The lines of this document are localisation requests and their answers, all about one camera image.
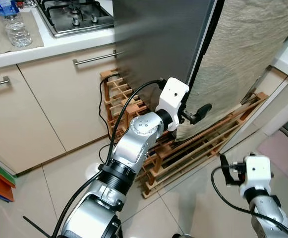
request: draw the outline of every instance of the silver drawer handle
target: silver drawer handle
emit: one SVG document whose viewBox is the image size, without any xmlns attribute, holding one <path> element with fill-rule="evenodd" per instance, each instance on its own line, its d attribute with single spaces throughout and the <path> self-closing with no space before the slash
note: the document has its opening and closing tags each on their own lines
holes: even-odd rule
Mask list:
<svg viewBox="0 0 288 238">
<path fill-rule="evenodd" d="M 8 76 L 4 76 L 3 77 L 3 81 L 0 82 L 0 85 L 4 84 L 4 83 L 9 83 L 9 82 L 10 82 L 9 77 Z"/>
<path fill-rule="evenodd" d="M 77 66 L 79 64 L 82 64 L 82 63 L 87 63 L 87 62 L 92 62 L 92 61 L 96 61 L 96 60 L 100 60 L 100 59 L 104 59 L 104 58 L 108 58 L 108 57 L 112 57 L 112 56 L 117 56 L 119 54 L 121 54 L 122 52 L 116 52 L 114 50 L 114 53 L 113 54 L 109 54 L 109 55 L 106 55 L 106 56 L 100 56 L 100 57 L 95 57 L 95 58 L 92 58 L 92 59 L 86 59 L 86 60 L 82 60 L 82 61 L 77 61 L 76 59 L 73 59 L 73 64 L 74 66 Z"/>
</svg>

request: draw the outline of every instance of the kitchen cabinet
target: kitchen cabinet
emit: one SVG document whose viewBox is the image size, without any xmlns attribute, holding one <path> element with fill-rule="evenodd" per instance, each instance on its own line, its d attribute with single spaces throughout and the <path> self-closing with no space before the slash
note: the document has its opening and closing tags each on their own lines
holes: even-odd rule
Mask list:
<svg viewBox="0 0 288 238">
<path fill-rule="evenodd" d="M 16 65 L 0 68 L 0 161 L 19 173 L 65 152 Z"/>
<path fill-rule="evenodd" d="M 114 57 L 77 66 L 72 60 L 112 54 L 114 49 L 108 45 L 19 64 L 66 151 L 107 134 L 98 116 L 99 74 L 116 68 Z"/>
</svg>

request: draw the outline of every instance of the gray refrigerator door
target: gray refrigerator door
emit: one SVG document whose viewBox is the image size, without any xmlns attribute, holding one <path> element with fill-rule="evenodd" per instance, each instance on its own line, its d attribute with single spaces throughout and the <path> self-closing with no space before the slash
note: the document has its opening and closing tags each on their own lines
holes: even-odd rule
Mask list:
<svg viewBox="0 0 288 238">
<path fill-rule="evenodd" d="M 136 89 L 145 82 L 175 77 L 190 81 L 215 0 L 113 0 L 119 72 Z M 139 93 L 153 110 L 160 90 Z"/>
</svg>

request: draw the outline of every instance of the gas stove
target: gas stove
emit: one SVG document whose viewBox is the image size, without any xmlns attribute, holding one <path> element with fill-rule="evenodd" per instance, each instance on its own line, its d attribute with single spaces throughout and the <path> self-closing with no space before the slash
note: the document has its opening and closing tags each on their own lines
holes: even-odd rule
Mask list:
<svg viewBox="0 0 288 238">
<path fill-rule="evenodd" d="M 36 0 L 54 37 L 113 27 L 113 17 L 95 0 Z"/>
</svg>

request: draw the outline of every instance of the beige mat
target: beige mat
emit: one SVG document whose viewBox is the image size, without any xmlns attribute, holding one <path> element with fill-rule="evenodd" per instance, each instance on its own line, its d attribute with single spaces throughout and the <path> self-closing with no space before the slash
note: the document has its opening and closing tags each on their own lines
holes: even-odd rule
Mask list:
<svg viewBox="0 0 288 238">
<path fill-rule="evenodd" d="M 33 42 L 26 47 L 15 47 L 9 41 L 5 32 L 3 23 L 0 21 L 0 54 L 10 51 L 21 51 L 39 46 L 44 46 L 41 39 L 36 20 L 31 12 L 22 12 L 21 16 L 24 20 L 25 26 L 33 40 Z"/>
<path fill-rule="evenodd" d="M 196 76 L 187 109 L 213 105 L 196 125 L 177 129 L 177 140 L 203 131 L 232 111 L 270 64 L 288 36 L 288 1 L 226 0 Z"/>
</svg>

